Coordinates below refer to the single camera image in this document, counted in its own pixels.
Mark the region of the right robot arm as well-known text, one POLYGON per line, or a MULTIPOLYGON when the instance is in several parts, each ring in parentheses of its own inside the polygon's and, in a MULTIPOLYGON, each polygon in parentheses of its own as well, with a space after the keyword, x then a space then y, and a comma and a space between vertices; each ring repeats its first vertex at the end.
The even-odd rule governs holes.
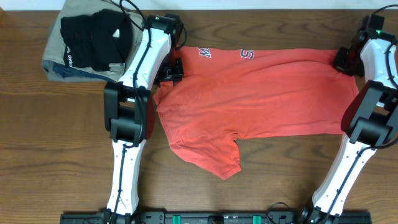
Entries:
POLYGON ((345 200, 368 160, 397 144, 397 37, 383 30, 384 17, 365 16, 351 47, 341 47, 333 67, 366 80, 341 120, 343 137, 335 160, 297 223, 371 223, 369 212, 346 212, 345 200))

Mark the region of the red printed t-shirt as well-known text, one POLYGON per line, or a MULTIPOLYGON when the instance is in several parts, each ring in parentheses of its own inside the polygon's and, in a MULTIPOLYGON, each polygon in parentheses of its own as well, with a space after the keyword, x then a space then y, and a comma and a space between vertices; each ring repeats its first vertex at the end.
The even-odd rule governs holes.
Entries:
POLYGON ((171 150, 225 180, 241 170, 238 139, 340 133, 358 87, 335 54, 184 47, 182 81, 154 95, 171 150))

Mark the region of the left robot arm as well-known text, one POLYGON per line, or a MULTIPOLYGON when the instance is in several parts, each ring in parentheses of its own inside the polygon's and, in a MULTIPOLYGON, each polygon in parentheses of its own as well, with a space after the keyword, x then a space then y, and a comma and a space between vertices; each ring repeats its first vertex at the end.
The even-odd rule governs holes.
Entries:
POLYGON ((139 203, 137 183, 141 156, 155 121, 151 89, 162 82, 180 82, 182 59, 174 52, 182 48, 186 33, 180 16, 149 15, 143 38, 129 68, 117 82, 104 88, 104 122, 114 152, 111 195, 102 223, 132 223, 139 203))

